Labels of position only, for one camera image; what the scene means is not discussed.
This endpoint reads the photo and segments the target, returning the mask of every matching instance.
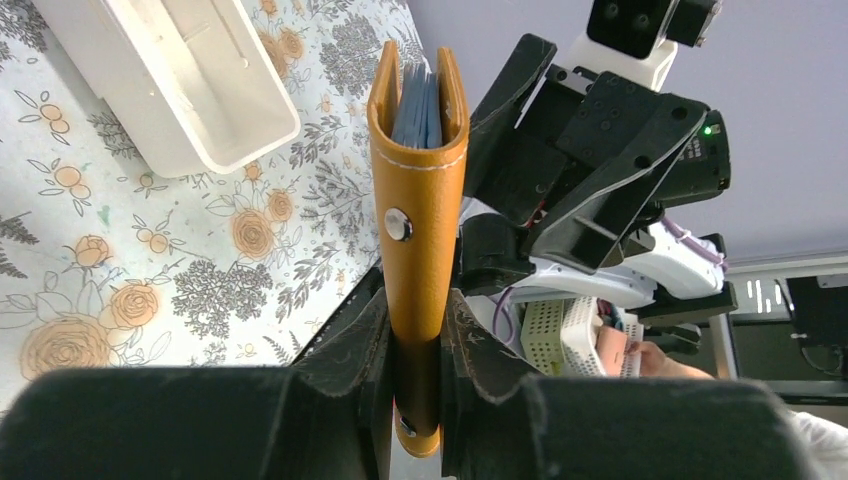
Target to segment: screw hole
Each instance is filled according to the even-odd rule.
[[[644,156],[644,155],[640,155],[640,156],[636,157],[635,160],[633,160],[633,165],[636,168],[641,168],[641,169],[651,168],[651,159]]]
[[[636,16],[633,19],[633,28],[636,30],[647,30],[648,26],[651,24],[651,19],[648,18],[644,13]]]
[[[683,107],[677,107],[671,111],[671,118],[675,120],[683,120],[686,115],[689,115],[689,111]]]
[[[612,20],[613,18],[617,17],[618,5],[610,2],[609,5],[607,5],[607,8],[604,10],[604,16],[607,18],[607,20]]]

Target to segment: floral tablecloth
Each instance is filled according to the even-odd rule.
[[[405,1],[243,1],[301,135],[168,180],[0,0],[0,412],[57,368],[288,363],[376,260],[364,105],[384,41],[423,60]]]

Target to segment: white plastic tray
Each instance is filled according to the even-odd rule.
[[[163,177],[233,172],[300,131],[240,0],[34,3]]]
[[[521,329],[527,361],[547,375],[607,376],[595,350],[597,308],[595,297],[528,303]],[[645,327],[634,315],[619,313],[630,341],[641,341]],[[628,356],[620,377],[638,377],[641,363],[640,357]]]

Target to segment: orange leather binder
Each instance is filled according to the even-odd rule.
[[[415,149],[391,140],[401,96],[394,42],[383,48],[368,101],[380,251],[398,352],[395,422],[401,444],[419,457],[432,455],[439,446],[439,332],[470,131],[462,80],[449,49],[439,49],[434,73],[441,147]]]

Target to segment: robotic arm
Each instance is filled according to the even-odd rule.
[[[723,119],[657,93],[678,43],[700,45],[718,4],[658,3],[646,15],[595,2],[564,67],[541,38],[516,46],[472,117],[459,268],[467,295],[511,286],[514,298],[539,299],[542,287],[665,325],[735,310],[721,237],[692,237],[665,217],[729,187]]]

